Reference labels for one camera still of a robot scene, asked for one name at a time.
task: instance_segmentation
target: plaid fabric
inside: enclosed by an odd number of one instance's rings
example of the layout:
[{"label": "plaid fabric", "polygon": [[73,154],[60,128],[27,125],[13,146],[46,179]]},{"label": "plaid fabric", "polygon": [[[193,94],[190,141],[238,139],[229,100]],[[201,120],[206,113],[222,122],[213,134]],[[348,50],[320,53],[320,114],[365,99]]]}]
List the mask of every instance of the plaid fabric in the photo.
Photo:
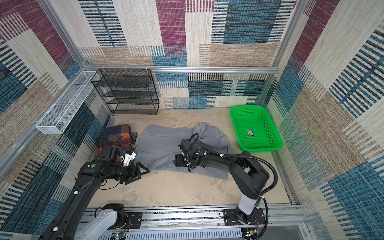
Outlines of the plaid fabric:
[{"label": "plaid fabric", "polygon": [[132,147],[132,151],[135,150],[136,139],[137,139],[137,132],[131,132],[131,147]]},{"label": "plaid fabric", "polygon": [[99,157],[103,147],[116,147],[120,151],[132,153],[131,135],[132,132],[129,124],[113,126],[106,128],[102,133],[97,134],[95,140],[95,156]]}]

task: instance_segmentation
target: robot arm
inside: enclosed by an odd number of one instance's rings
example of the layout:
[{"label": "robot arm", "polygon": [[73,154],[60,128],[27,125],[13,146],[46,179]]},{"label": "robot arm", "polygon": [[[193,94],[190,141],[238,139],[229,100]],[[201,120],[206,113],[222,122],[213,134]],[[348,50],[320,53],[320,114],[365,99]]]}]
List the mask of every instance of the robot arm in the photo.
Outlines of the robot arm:
[{"label": "robot arm", "polygon": [[[249,224],[253,219],[254,211],[258,207],[260,200],[263,199],[264,193],[276,186],[278,180],[276,170],[269,162],[254,157],[249,152],[221,154],[207,148],[198,149],[194,147],[198,137],[198,134],[194,134],[190,139],[184,139],[179,144],[183,154],[175,156],[175,166],[188,167],[189,171],[200,166],[214,167],[229,172],[242,192],[242,197],[237,207],[237,218],[240,223]],[[269,179],[269,174],[259,162],[268,166],[274,177],[273,183],[264,190],[263,188]]]},{"label": "robot arm", "polygon": [[[193,170],[197,166],[214,167],[225,170],[232,174],[236,184],[242,192],[241,201],[237,207],[237,219],[242,224],[251,222],[255,210],[263,196],[263,194],[272,189],[277,183],[277,172],[275,169],[263,159],[252,156],[248,152],[241,154],[221,154],[209,149],[194,147],[194,142],[190,139],[183,140],[179,147],[185,156],[182,154],[176,155],[176,167],[188,167]],[[127,224],[127,217],[122,204],[107,204],[102,208],[101,214],[91,221],[81,232],[76,233],[80,219],[91,201],[94,193],[99,189],[101,184],[106,179],[114,179],[120,184],[131,183],[139,180],[142,175],[149,173],[149,169],[137,162],[116,162],[119,150],[113,147],[104,147],[101,156],[91,162],[86,162],[78,173],[75,186],[73,187],[69,197],[64,202],[59,213],[42,233],[39,240],[73,240],[76,234],[76,239],[87,240],[95,239],[96,235],[103,233],[109,227],[113,226],[116,229],[124,228]],[[269,178],[268,172],[260,165],[260,162],[271,168],[274,175],[274,182],[265,190],[265,184]]]},{"label": "robot arm", "polygon": [[[120,184],[128,184],[139,180],[143,174],[149,173],[149,169],[137,162],[134,165],[130,162],[128,166],[116,162],[119,150],[113,147],[104,147],[99,158],[92,162],[86,162],[78,172],[75,186],[73,187],[67,200],[64,202],[59,213],[41,234],[39,240],[73,240],[80,219],[91,201],[95,192],[106,179],[114,179]],[[107,204],[102,208],[101,215],[95,218],[92,224],[88,225],[91,229],[87,234],[80,233],[77,239],[97,239],[90,238],[92,234],[103,233],[109,227],[122,228],[127,224],[127,217],[122,204]]]}]

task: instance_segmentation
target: green plastic basket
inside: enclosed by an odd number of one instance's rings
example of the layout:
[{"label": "green plastic basket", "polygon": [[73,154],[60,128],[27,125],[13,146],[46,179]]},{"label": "green plastic basket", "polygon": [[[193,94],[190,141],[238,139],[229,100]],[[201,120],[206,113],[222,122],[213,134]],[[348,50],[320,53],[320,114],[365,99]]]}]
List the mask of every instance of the green plastic basket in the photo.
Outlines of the green plastic basket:
[{"label": "green plastic basket", "polygon": [[267,152],[283,146],[283,140],[265,108],[236,106],[231,108],[230,115],[242,151]]}]

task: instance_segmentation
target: white wire basket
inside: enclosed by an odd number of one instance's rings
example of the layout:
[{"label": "white wire basket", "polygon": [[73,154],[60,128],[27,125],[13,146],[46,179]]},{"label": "white wire basket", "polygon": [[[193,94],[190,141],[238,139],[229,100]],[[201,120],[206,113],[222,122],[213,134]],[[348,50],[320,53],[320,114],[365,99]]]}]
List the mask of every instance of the white wire basket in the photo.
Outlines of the white wire basket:
[{"label": "white wire basket", "polygon": [[80,73],[43,116],[36,128],[44,134],[62,134],[91,92],[93,85],[90,80],[99,80],[96,71],[83,71]]}]

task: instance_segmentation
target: floor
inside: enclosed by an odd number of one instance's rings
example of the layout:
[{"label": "floor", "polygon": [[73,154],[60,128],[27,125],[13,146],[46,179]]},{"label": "floor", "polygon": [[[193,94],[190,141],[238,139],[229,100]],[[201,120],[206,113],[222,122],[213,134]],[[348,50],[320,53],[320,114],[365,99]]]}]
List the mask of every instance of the floor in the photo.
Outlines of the floor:
[{"label": "floor", "polygon": [[[118,114],[114,125],[129,123],[132,131],[140,135],[150,124],[169,127],[195,127],[200,122],[217,126],[229,138],[235,153],[241,153],[236,133],[229,115],[229,108],[222,109],[160,109],[158,115]],[[276,166],[270,152],[253,153]],[[104,188],[113,187],[110,181]],[[128,185],[118,185],[110,190],[98,190],[89,207],[102,207],[107,203],[122,203],[130,206],[171,206],[171,205],[221,205],[237,204],[241,192],[228,174],[228,179],[216,179],[197,173],[178,173],[172,171],[152,171],[139,181]],[[277,186],[265,194],[268,203],[289,203],[287,193],[279,176]]]}]

